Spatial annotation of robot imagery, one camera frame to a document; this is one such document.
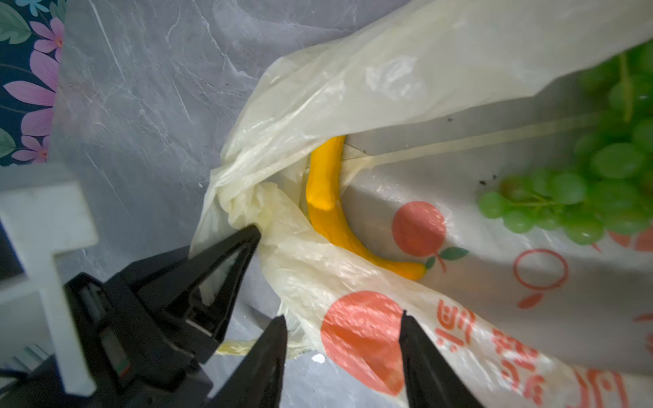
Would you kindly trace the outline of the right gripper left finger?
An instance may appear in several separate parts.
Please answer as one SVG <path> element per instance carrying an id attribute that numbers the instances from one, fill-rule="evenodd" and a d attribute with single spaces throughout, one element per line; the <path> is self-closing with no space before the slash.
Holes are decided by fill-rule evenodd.
<path id="1" fill-rule="evenodd" d="M 204 407 L 277 408 L 287 355 L 287 323 L 274 318 L 216 396 Z"/>

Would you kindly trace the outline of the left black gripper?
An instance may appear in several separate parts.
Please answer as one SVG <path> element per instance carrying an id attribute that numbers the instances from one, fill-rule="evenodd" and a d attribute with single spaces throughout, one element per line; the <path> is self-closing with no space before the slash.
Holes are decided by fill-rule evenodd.
<path id="1" fill-rule="evenodd" d="M 184 248 L 134 262 L 107 282 L 64 286 L 96 389 L 64 389 L 55 358 L 4 387 L 3 407 L 204 407 L 202 369 L 224 340 L 261 239 L 255 225 L 190 258 Z"/>

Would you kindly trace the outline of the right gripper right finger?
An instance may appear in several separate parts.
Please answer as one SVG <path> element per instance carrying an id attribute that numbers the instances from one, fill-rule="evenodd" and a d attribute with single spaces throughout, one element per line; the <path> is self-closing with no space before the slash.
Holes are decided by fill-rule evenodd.
<path id="1" fill-rule="evenodd" d="M 481 408 L 417 320 L 406 312 L 401 316 L 399 345 L 410 408 Z"/>

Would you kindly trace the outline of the yellow fake banana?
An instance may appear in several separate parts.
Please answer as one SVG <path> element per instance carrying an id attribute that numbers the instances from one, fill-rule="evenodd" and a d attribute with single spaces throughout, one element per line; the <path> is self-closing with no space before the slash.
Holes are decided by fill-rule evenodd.
<path id="1" fill-rule="evenodd" d="M 368 250 L 350 229 L 340 196 L 340 171 L 344 145 L 345 137 L 339 136 L 330 139 L 311 153 L 306 201 L 312 226 L 333 245 L 364 258 L 380 268 L 412 281 L 424 277 L 426 267 L 421 263 L 380 258 Z"/>

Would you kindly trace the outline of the green fake grapes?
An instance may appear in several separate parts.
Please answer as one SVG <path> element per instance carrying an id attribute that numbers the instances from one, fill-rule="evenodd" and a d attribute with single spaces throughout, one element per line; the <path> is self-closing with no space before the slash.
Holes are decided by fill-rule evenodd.
<path id="1" fill-rule="evenodd" d="M 652 230 L 652 43 L 581 71 L 578 81 L 605 110 L 576 140 L 571 166 L 507 176 L 480 196 L 479 211 L 515 234 L 562 230 L 579 246 L 641 237 Z"/>

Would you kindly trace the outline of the yellow plastic fruit-print bag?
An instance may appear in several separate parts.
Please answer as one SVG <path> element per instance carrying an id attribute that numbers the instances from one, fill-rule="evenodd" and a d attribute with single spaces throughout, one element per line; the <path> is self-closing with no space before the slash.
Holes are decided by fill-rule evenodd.
<path id="1" fill-rule="evenodd" d="M 300 327 L 298 352 L 323 351 L 337 300 L 379 294 L 439 327 L 452 299 L 329 244 L 270 181 L 332 136 L 426 122 L 530 97 L 556 78 L 652 34 L 645 1 L 414 1 L 342 39 L 278 59 L 262 76 L 211 173 L 190 246 L 255 224 L 263 274 Z"/>

